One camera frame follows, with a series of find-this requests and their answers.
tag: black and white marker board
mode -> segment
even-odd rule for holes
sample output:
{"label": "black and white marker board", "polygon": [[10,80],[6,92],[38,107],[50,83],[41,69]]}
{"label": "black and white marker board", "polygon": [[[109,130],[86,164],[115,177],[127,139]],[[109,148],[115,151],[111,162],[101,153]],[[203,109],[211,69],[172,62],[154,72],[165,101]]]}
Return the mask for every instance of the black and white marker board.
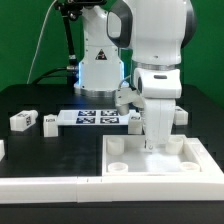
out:
{"label": "black and white marker board", "polygon": [[69,125],[128,125],[130,113],[120,116],[117,110],[61,110],[57,124]]}

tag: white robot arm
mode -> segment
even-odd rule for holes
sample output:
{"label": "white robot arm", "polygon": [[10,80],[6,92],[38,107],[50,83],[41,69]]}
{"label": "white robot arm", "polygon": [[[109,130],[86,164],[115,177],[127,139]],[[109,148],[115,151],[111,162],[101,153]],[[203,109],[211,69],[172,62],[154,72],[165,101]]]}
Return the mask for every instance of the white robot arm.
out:
{"label": "white robot arm", "polygon": [[[115,20],[120,21],[120,30],[110,28]],[[150,151],[166,144],[170,136],[175,99],[181,96],[180,70],[175,65],[181,63],[182,44],[189,42],[195,27],[190,0],[120,0],[108,16],[111,40],[133,49],[132,85],[144,108],[146,148]],[[121,109],[123,102],[127,103],[123,91],[127,92],[120,89],[116,94]]]}

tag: small white box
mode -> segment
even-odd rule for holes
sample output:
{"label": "small white box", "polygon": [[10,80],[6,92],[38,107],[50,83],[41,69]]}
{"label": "small white box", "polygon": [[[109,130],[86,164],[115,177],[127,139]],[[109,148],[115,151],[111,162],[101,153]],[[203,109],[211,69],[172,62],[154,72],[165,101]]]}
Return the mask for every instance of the small white box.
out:
{"label": "small white box", "polygon": [[44,116],[44,137],[58,137],[58,125],[57,125],[57,116],[48,115]]}
{"label": "small white box", "polygon": [[175,125],[187,125],[188,124],[188,112],[181,107],[176,106],[174,120]]}
{"label": "small white box", "polygon": [[128,134],[141,135],[142,134],[142,120],[140,113],[132,112],[128,120]]}
{"label": "small white box", "polygon": [[10,128],[11,131],[25,131],[36,123],[38,113],[35,110],[21,111],[20,113],[10,117]]}
{"label": "small white box", "polygon": [[0,140],[0,161],[5,156],[5,148],[4,148],[4,141]]}

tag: black table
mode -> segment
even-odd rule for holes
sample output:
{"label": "black table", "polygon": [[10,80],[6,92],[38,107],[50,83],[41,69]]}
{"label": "black table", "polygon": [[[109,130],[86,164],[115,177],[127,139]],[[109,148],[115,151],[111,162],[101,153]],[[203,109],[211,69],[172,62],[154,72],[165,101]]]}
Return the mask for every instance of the black table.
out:
{"label": "black table", "polygon": [[[58,138],[43,137],[43,116],[62,109],[113,109],[112,99],[73,94],[66,85],[15,85],[0,93],[0,139],[6,157],[0,177],[101,176],[103,135],[127,134],[126,126],[60,127]],[[177,105],[189,112],[174,134],[197,137],[224,168],[224,111],[197,88],[183,86]],[[37,110],[37,123],[12,132],[9,117]],[[0,205],[0,223],[223,223],[223,202],[113,202]]]}

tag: white platform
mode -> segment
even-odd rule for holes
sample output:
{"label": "white platform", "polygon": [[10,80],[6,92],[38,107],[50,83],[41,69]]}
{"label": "white platform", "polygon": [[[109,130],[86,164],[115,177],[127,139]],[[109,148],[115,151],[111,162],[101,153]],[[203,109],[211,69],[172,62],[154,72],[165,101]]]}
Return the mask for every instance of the white platform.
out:
{"label": "white platform", "polygon": [[[111,136],[103,138],[103,176],[1,178],[0,203],[224,200],[224,175],[198,139],[182,136],[183,154],[167,156],[162,148],[155,155],[144,152],[144,136],[119,137],[125,140],[123,156],[108,155]],[[107,166],[118,161],[129,172],[111,175]],[[200,172],[181,172],[182,161],[197,163]]]}

